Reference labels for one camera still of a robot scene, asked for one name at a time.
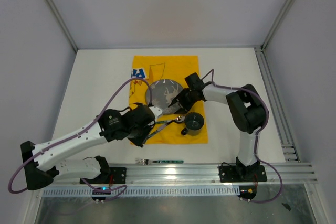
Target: white table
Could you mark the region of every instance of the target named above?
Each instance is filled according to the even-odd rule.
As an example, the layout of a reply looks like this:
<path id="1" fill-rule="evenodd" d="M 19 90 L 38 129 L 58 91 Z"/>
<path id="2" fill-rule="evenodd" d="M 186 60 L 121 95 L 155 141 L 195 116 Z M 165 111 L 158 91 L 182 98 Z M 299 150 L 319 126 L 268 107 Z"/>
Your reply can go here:
<path id="1" fill-rule="evenodd" d="M 261 133 L 259 156 L 273 163 L 285 161 L 253 48 L 80 50 L 54 138 L 72 132 L 95 118 L 115 90 L 129 79 L 134 55 L 198 55 L 201 76 L 214 68 L 218 84 L 235 87 L 253 84 L 270 111 L 269 123 Z M 119 93 L 110 108 L 124 109 L 128 106 L 128 97 L 129 86 Z M 228 106 L 205 102 L 204 107 L 208 144 L 155 144 L 139 148 L 125 139 L 92 147 L 70 159 L 100 155 L 109 163 L 134 163 L 135 158 L 182 159 L 185 163 L 234 163 L 239 151 L 239 130 Z"/>

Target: blue patch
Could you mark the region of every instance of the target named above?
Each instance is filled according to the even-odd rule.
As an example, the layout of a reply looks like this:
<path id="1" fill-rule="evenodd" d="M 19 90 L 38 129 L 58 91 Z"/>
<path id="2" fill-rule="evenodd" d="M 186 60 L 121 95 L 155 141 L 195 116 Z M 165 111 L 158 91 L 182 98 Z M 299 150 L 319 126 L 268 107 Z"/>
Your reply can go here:
<path id="1" fill-rule="evenodd" d="M 146 79 L 147 76 L 146 76 L 144 68 L 133 68 L 131 78 L 132 77 Z"/>

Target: gray wall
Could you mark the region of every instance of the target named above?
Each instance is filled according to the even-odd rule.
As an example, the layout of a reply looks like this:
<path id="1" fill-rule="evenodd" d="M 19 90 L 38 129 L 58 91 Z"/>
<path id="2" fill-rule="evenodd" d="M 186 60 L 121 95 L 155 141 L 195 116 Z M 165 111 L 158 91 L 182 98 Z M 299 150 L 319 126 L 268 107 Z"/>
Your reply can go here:
<path id="1" fill-rule="evenodd" d="M 54 0 L 81 49 L 261 44 L 284 0 Z"/>
<path id="2" fill-rule="evenodd" d="M 7 183 L 20 144 L 51 138 L 74 58 L 44 0 L 0 0 L 1 223 L 22 221 L 28 194 L 11 195 Z M 14 188 L 24 186 L 19 176 Z"/>
<path id="3" fill-rule="evenodd" d="M 266 52 L 303 160 L 335 206 L 336 0 L 296 0 Z"/>

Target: wall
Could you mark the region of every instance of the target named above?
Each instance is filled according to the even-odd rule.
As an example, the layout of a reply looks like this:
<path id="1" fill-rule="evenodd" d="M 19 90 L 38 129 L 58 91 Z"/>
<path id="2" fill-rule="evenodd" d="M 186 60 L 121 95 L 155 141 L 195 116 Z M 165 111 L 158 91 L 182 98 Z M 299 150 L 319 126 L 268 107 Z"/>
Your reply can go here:
<path id="1" fill-rule="evenodd" d="M 80 49 L 261 44 L 284 0 L 54 0 Z"/>
<path id="2" fill-rule="evenodd" d="M 29 199 L 7 191 L 20 144 L 51 138 L 75 53 L 44 0 L 0 0 L 0 49 L 0 216 L 13 224 Z M 23 188 L 24 177 L 14 184 Z"/>
<path id="3" fill-rule="evenodd" d="M 329 206 L 336 205 L 335 17 L 335 0 L 296 0 L 266 51 L 303 160 L 315 166 Z"/>

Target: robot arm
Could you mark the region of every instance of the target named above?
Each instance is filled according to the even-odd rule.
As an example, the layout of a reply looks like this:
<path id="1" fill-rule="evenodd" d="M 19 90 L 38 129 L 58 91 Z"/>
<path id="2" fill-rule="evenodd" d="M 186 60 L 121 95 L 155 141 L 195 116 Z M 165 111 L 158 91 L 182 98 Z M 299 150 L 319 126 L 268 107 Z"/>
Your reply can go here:
<path id="1" fill-rule="evenodd" d="M 185 81 L 188 88 L 183 89 L 171 105 L 179 104 L 177 113 L 187 113 L 197 101 L 215 101 L 228 105 L 233 121 L 240 130 L 236 169 L 242 179 L 249 179 L 259 165 L 254 152 L 255 133 L 264 124 L 266 112 L 256 97 L 243 90 L 258 94 L 257 91 L 251 84 L 238 91 L 223 89 L 212 82 L 204 83 L 196 73 L 186 77 Z"/>
<path id="2" fill-rule="evenodd" d="M 162 113 L 157 107 L 142 104 L 123 115 L 120 111 L 108 109 L 81 135 L 78 132 L 93 122 L 56 140 L 36 145 L 30 141 L 23 143 L 21 153 L 24 162 L 39 152 L 43 153 L 25 166 L 28 190 L 41 189 L 55 180 L 66 178 L 86 178 L 90 183 L 103 183 L 110 174 L 109 165 L 104 157 L 97 156 L 79 161 L 68 161 L 66 158 L 87 148 L 124 138 L 128 138 L 136 146 L 143 147 L 147 135 Z M 78 136 L 60 143 L 73 135 Z M 48 146 L 56 143 L 60 144 L 48 149 Z"/>

